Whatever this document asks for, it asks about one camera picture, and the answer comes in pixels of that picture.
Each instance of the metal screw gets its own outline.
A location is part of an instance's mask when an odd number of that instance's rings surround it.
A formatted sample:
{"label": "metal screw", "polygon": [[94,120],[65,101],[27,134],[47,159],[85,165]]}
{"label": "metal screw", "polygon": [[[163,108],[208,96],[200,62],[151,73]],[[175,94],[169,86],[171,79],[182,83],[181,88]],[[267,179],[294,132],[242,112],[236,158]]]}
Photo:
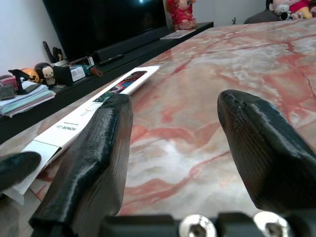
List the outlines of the metal screw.
{"label": "metal screw", "polygon": [[213,223],[202,215],[189,215],[179,225],[180,237],[217,237]]}
{"label": "metal screw", "polygon": [[265,237],[293,237],[294,234],[288,222],[281,216],[269,212],[259,212],[253,221]]}

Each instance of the sofa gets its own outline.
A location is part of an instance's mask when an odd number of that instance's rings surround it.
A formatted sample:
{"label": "sofa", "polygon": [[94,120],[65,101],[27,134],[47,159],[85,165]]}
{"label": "sofa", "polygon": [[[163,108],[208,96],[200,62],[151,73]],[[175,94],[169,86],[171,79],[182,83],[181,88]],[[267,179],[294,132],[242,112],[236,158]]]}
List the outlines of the sofa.
{"label": "sofa", "polygon": [[245,24],[279,21],[279,17],[269,10],[269,5],[271,2],[272,0],[266,0],[266,9],[254,16],[249,17],[247,20],[245,20]]}

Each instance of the white wall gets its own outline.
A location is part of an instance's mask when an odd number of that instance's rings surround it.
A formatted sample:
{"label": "white wall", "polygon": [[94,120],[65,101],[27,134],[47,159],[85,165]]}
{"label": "white wall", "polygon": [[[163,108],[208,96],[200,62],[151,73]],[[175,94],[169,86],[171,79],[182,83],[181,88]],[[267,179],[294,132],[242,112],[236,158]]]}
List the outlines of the white wall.
{"label": "white wall", "polygon": [[243,24],[265,8],[265,0],[197,0],[193,9],[197,22],[214,21],[215,26],[227,26],[234,17],[237,24]]}
{"label": "white wall", "polygon": [[42,0],[1,0],[0,75],[49,62],[42,45],[61,48]]}

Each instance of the marble table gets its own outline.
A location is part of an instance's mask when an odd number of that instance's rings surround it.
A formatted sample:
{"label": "marble table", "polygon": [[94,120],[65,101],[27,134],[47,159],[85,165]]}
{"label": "marble table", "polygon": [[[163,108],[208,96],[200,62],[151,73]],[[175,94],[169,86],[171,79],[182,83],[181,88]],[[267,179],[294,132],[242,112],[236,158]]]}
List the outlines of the marble table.
{"label": "marble table", "polygon": [[[121,215],[258,212],[217,118],[217,97],[225,89],[269,100],[316,147],[315,19],[212,28],[144,66],[150,65],[161,69],[132,95],[134,126]],[[101,89],[5,142],[0,155],[21,151]],[[61,158],[38,176],[25,206],[0,199],[0,236],[30,235],[27,219]]]}

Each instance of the black tv screen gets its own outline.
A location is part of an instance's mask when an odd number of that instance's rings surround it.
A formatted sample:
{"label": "black tv screen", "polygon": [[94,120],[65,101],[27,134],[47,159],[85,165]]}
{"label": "black tv screen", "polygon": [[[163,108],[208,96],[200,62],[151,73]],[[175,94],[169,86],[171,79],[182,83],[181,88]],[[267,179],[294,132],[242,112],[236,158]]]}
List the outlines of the black tv screen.
{"label": "black tv screen", "polygon": [[68,60],[166,27],[163,0],[44,0]]}

